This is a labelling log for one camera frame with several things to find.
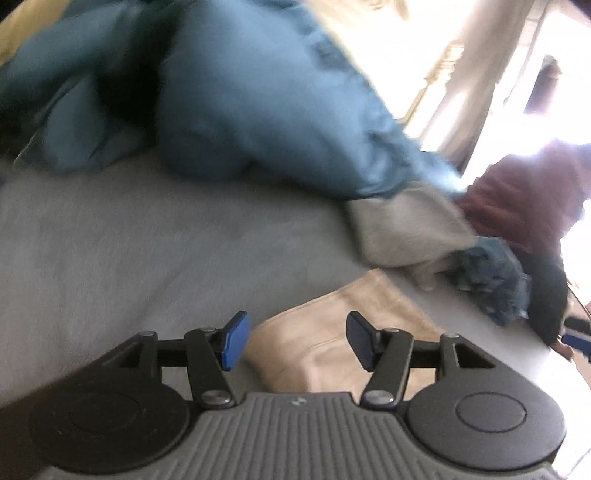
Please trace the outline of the grey sweatpants with drawstring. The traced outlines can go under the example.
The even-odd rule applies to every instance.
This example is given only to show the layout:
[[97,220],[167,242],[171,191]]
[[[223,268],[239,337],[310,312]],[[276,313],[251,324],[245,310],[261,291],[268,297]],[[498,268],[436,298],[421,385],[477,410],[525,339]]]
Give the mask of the grey sweatpants with drawstring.
[[363,260],[401,268],[425,291],[452,266],[452,255],[474,247],[477,235],[462,211],[434,187],[414,182],[394,197],[346,204]]

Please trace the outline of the blue denim jeans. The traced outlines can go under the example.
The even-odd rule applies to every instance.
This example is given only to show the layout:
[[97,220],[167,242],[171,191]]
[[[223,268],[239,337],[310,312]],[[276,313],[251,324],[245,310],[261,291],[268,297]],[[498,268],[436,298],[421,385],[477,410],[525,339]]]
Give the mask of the blue denim jeans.
[[495,324],[507,326],[527,316],[531,279],[509,245],[500,238],[478,237],[476,244],[451,257],[446,272]]

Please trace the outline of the beige trousers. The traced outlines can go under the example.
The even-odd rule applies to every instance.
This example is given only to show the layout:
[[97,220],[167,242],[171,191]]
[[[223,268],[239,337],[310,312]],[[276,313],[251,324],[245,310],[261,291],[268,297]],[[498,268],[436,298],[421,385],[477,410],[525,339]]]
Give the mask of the beige trousers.
[[443,330],[375,269],[325,296],[267,319],[252,331],[242,359],[263,386],[280,393],[345,391],[359,400],[370,373],[346,340],[346,315],[358,311],[378,329],[398,328],[438,341]]

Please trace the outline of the seated person in maroon jacket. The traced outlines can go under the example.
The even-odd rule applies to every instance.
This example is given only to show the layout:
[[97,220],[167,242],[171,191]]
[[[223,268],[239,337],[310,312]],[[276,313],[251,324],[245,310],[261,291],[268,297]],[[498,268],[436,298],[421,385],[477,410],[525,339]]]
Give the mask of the seated person in maroon jacket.
[[561,240],[590,199],[590,146],[559,141],[531,156],[510,154],[489,166],[456,201],[473,229],[507,242],[531,279],[527,322],[560,351],[568,307]]

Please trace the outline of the grey bed blanket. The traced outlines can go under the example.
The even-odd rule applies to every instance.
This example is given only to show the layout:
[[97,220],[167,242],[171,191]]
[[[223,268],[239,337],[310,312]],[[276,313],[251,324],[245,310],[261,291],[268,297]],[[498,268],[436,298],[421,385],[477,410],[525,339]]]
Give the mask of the grey bed blanket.
[[46,472],[27,417],[45,388],[139,331],[259,323],[367,272],[339,203],[283,184],[198,184],[150,156],[1,189],[1,475]]

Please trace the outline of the blue duvet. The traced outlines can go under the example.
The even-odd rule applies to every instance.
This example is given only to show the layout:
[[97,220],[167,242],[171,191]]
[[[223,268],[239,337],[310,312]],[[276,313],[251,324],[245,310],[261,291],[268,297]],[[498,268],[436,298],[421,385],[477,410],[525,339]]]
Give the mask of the blue duvet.
[[61,172],[153,145],[204,181],[259,166],[342,199],[462,193],[298,1],[74,1],[2,66],[1,117]]

